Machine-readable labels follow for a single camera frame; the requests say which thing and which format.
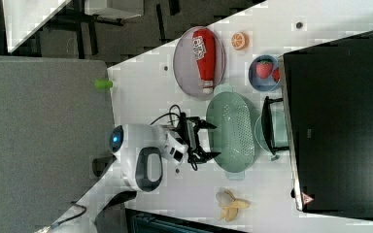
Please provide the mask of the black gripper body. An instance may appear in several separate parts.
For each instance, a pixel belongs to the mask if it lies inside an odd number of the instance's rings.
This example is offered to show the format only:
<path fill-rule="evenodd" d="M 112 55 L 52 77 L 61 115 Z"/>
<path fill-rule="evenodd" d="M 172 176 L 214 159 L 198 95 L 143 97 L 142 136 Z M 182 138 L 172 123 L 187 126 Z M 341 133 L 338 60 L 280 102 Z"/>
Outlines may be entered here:
<path fill-rule="evenodd" d="M 179 122 L 175 131 L 188 145 L 187 155 L 189 162 L 203 162 L 204 150 L 200 147 L 198 131 L 201 129 L 201 119 L 199 116 L 187 116 L 180 113 Z"/>

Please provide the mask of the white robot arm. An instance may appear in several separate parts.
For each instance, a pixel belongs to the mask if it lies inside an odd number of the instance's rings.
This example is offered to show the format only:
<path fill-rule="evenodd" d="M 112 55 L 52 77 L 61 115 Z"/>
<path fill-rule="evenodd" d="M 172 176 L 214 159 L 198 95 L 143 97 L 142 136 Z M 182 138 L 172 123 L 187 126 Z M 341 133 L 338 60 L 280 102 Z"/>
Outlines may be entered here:
<path fill-rule="evenodd" d="M 193 169 L 218 155 L 200 146 L 198 132 L 213 129 L 214 124 L 198 117 L 177 115 L 176 125 L 129 123 L 117 126 L 110 137 L 114 161 L 90 190 L 86 209 L 89 223 L 85 233 L 98 233 L 99 215 L 125 192 L 152 192 L 163 179 L 165 160 Z"/>

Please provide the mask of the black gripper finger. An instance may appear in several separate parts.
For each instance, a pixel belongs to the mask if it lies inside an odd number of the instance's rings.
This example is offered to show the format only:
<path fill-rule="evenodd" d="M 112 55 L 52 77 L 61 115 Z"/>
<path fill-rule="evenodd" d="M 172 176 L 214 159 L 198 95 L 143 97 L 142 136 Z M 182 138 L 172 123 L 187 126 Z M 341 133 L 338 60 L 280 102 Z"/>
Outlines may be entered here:
<path fill-rule="evenodd" d="M 211 160 L 211 159 L 214 159 L 216 158 L 218 155 L 220 155 L 219 152 L 203 152 L 201 154 L 201 159 L 204 160 L 204 161 L 208 161 L 208 160 Z"/>
<path fill-rule="evenodd" d="M 200 129 L 216 129 L 216 126 L 204 119 L 200 119 L 198 122 L 198 127 Z"/>

